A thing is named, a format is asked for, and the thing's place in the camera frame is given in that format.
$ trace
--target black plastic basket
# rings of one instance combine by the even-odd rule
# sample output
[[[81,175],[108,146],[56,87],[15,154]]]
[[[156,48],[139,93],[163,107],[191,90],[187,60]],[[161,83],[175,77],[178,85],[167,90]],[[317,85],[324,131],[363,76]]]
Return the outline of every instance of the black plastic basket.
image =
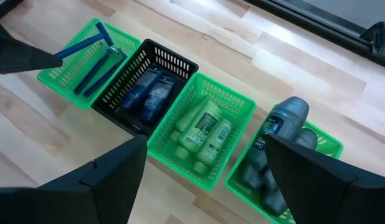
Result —
[[[141,110],[136,110],[134,113],[120,113],[116,109],[139,77],[152,65],[162,66],[167,71],[167,74],[175,76],[179,82],[166,100],[160,118],[155,124],[149,125],[139,120],[139,111]],[[174,53],[153,40],[146,39],[97,98],[92,108],[134,135],[144,134],[151,136],[155,127],[161,122],[163,116],[178,97],[187,81],[196,71],[198,71],[198,65],[194,62]]]

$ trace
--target blue bottle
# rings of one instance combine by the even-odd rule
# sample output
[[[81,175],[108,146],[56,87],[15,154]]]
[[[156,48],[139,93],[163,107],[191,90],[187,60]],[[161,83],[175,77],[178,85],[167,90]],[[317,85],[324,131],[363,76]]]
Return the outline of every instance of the blue bottle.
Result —
[[[156,81],[161,77],[163,69],[155,67],[148,68],[143,75],[132,86],[131,90],[127,92],[123,98],[120,108],[125,110],[132,110],[143,101]]]
[[[158,120],[158,116],[165,104],[177,79],[162,76],[150,90],[147,100],[144,103],[143,112],[140,119],[148,124],[153,124]]]

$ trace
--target deodorant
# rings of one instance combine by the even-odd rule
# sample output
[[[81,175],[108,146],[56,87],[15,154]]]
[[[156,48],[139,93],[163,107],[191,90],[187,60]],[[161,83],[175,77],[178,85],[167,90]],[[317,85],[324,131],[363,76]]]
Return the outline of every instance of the deodorant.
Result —
[[[316,133],[312,130],[303,128],[293,141],[299,145],[315,150],[318,139]],[[274,176],[270,169],[266,170],[263,182],[266,186],[266,194],[262,200],[262,206],[270,214],[280,216],[287,211],[288,207],[280,189],[277,188],[277,184],[275,183]]]
[[[241,181],[252,190],[260,190],[264,185],[264,179],[248,162],[244,164],[241,173]]]
[[[302,129],[309,112],[308,103],[296,96],[290,97],[271,110],[260,127],[255,143],[248,152],[249,163],[260,171],[267,166],[265,134],[277,134],[285,139],[294,139]]]
[[[317,147],[317,135],[312,130],[307,128],[302,128],[299,131],[298,136],[293,140],[295,143],[305,146],[309,149],[315,150]],[[266,190],[274,191],[277,188],[277,184],[275,183],[275,179],[273,177],[272,171],[267,169],[264,177],[263,183],[266,186]]]

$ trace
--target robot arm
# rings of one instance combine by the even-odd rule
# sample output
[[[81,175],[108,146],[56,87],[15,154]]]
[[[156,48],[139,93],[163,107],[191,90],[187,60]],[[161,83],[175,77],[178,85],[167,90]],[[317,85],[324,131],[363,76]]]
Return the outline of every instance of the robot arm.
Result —
[[[36,189],[0,189],[0,223],[127,223],[146,157],[147,138],[136,136]]]
[[[0,74],[62,66],[62,59],[11,37],[0,24]]]
[[[297,224],[385,223],[385,177],[277,135],[265,151]]]

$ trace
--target green plastic basket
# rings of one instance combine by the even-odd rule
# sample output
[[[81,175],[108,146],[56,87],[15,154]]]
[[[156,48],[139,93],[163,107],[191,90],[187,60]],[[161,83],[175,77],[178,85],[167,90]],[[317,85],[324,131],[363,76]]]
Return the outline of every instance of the green plastic basket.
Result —
[[[194,155],[184,161],[176,157],[174,153],[177,144],[170,140],[169,135],[179,118],[207,95],[222,109],[224,117],[233,127],[215,166],[206,175],[199,175],[193,171],[196,161]],[[255,110],[255,101],[201,73],[195,73],[148,140],[148,154],[200,188],[211,190],[219,180]]]
[[[305,127],[314,131],[318,136],[318,144],[316,147],[316,151],[321,152],[327,156],[334,157],[336,159],[340,157],[343,150],[343,145],[341,142],[339,142],[339,140],[335,139],[334,137],[330,136],[329,134],[325,133],[324,131],[309,122],[305,123]],[[252,140],[249,142],[248,146],[245,148],[244,152],[238,158],[237,162],[234,164],[228,176],[226,177],[226,187],[232,193],[236,194],[236,196],[241,198],[243,201],[247,202],[251,207],[256,209],[256,211],[258,211],[260,214],[262,214],[265,218],[272,221],[273,223],[293,224],[295,223],[295,221],[293,220],[293,217],[291,216],[289,210],[287,210],[283,215],[279,217],[275,217],[267,213],[262,208],[262,206],[260,206],[261,195],[258,192],[245,187],[240,181],[240,164],[244,160],[245,155],[248,153],[250,146],[253,145],[255,137],[253,137]]]
[[[92,19],[66,46],[70,47],[74,44],[81,42],[89,37],[98,34],[98,29],[95,24],[100,22],[100,19]],[[129,56],[131,56],[136,49],[140,46],[141,42],[130,36],[116,27],[103,22],[106,30],[110,34],[115,48],[123,49]],[[114,72],[107,82],[105,82],[95,93],[89,97],[84,97],[83,93],[79,95],[74,94],[74,88],[80,83],[83,77],[90,71],[90,69],[96,64],[96,62],[105,54],[108,46],[104,40],[98,41],[95,44],[83,49],[73,55],[64,59],[64,64],[59,68],[46,69],[40,72],[37,79],[49,88],[56,91],[58,94],[68,99],[81,109],[87,109],[97,99],[100,93],[111,82],[112,78],[119,72],[124,66],[128,57],[118,70]],[[106,71],[108,71],[114,64],[119,61],[120,56],[112,55],[105,65],[95,74],[89,84],[83,89],[87,90],[89,86],[95,83]]]

